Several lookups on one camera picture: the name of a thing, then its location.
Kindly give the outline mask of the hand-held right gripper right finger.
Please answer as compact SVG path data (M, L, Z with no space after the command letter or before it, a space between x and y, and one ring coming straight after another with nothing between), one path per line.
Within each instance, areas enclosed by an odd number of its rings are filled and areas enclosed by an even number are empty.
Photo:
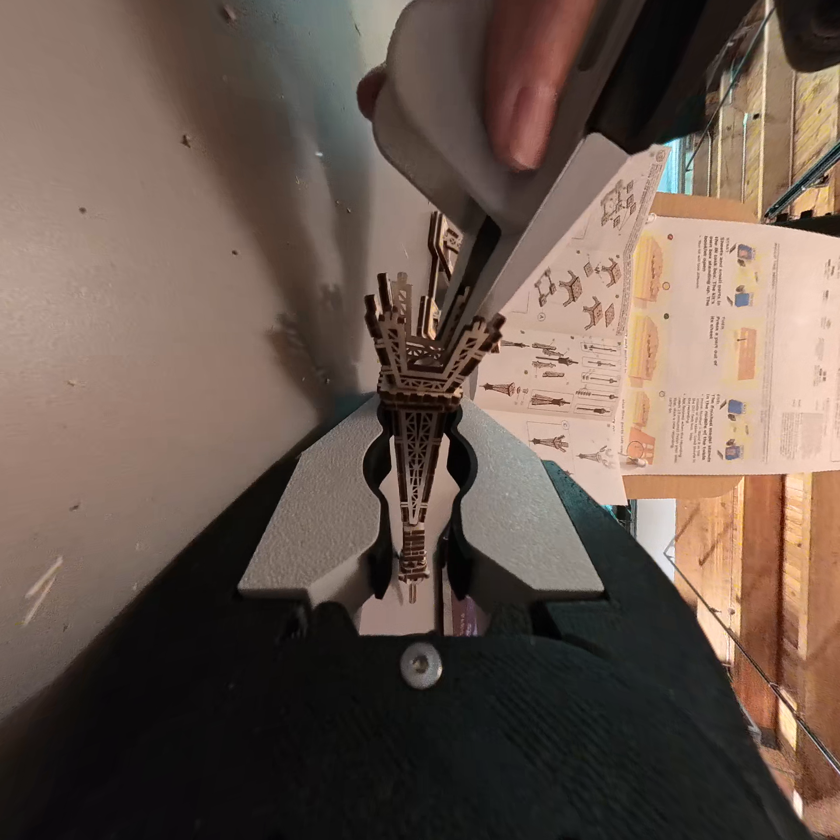
M601 597L604 584L541 459L471 401L448 422L448 441L458 487L448 525L453 594L485 613Z

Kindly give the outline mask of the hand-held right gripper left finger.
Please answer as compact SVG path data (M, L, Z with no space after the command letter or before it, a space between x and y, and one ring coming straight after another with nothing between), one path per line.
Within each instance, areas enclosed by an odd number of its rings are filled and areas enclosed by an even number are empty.
M391 432L373 395L302 452L248 567L242 596L358 611L393 574Z

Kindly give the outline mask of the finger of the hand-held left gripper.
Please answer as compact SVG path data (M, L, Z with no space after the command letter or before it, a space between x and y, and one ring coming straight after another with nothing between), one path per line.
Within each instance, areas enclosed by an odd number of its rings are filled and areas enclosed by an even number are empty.
M518 233L501 232L505 256L490 294L489 302L496 312L492 317L572 230L629 158L629 153L606 137L590 134L572 154L526 227Z
M438 339L452 339L474 318L496 313L489 300L504 262L501 228L492 216L474 215L458 231L455 261L444 263L444 286L436 292Z

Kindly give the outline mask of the wooden tower base piece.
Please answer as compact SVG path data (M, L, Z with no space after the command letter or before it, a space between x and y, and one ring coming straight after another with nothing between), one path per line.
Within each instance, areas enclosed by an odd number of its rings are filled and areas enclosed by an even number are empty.
M455 272L463 242L461 231L440 211L431 213L427 246L431 257L427 294L439 312Z

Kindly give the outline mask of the wooden tower model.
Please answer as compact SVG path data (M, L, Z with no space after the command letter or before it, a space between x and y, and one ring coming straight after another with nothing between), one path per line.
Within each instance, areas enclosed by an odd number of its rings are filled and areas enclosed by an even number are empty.
M377 392L394 440L402 518L398 580L413 605L418 585L430 575L425 522L447 420L459 408L467 378L487 354L499 351L505 319L474 317L464 327L434 333L434 300L421 296L419 325L412 329L407 275L390 280L378 274L377 289L364 299L364 319L381 365Z

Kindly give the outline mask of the grey desk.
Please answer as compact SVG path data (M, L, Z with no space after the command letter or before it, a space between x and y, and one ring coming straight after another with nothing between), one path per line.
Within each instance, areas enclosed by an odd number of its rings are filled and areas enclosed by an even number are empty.
M405 2L2 2L2 719L374 389L429 202L355 98Z

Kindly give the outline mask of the person's left hand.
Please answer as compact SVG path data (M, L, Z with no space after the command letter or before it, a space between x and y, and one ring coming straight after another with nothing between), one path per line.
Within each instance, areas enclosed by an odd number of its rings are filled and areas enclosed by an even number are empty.
M537 170L596 1L496 1L486 40L484 120L497 160Z

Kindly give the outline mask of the purple puzzle box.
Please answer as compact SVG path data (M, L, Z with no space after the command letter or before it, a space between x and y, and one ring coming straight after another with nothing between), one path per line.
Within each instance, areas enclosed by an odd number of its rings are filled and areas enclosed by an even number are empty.
M478 637L485 632L487 617L470 596L459 599L452 595L450 602L451 635Z

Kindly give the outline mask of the white diagram instruction sheet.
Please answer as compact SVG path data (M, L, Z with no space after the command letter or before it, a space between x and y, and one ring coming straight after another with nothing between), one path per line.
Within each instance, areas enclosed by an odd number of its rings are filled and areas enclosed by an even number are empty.
M670 148L631 157L502 314L474 402L597 503L626 501L621 415L634 254Z

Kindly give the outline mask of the brown cardboard backing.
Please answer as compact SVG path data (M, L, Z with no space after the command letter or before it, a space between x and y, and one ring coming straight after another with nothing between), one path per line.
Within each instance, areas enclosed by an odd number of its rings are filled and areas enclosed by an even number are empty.
M657 192L651 211L658 217L696 218L753 224L756 212L748 205L729 198ZM623 475L627 498L703 499L724 496L734 490L742 476L655 476L635 468Z

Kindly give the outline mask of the coloured instruction sheet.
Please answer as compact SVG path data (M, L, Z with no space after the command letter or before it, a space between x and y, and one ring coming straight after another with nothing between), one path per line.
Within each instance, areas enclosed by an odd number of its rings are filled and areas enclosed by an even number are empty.
M658 217L633 263L621 453L659 476L839 468L839 240Z

